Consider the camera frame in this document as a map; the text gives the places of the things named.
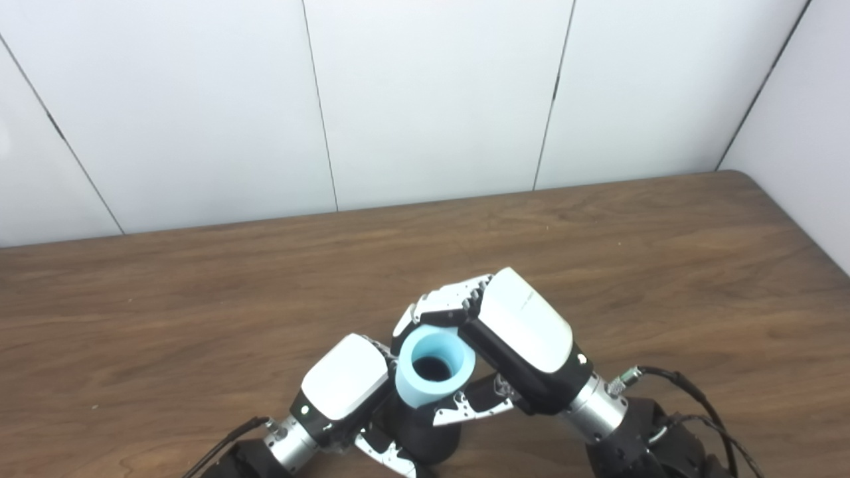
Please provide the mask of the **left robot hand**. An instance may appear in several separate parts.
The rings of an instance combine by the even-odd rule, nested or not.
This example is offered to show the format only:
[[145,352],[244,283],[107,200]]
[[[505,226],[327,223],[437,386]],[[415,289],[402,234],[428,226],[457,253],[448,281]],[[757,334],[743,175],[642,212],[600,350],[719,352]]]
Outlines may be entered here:
[[356,447],[379,465],[404,477],[434,472],[383,430],[376,416],[395,388],[388,348],[357,333],[344,336],[304,375],[284,421],[286,438],[274,456],[296,472],[316,453]]

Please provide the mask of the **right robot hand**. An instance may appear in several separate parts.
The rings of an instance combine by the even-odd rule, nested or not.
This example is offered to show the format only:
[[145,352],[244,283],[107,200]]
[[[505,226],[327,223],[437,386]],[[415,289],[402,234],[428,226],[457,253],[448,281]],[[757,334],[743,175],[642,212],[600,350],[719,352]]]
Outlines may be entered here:
[[423,294],[392,332],[395,388],[431,426],[555,416],[593,381],[570,324],[513,268]]

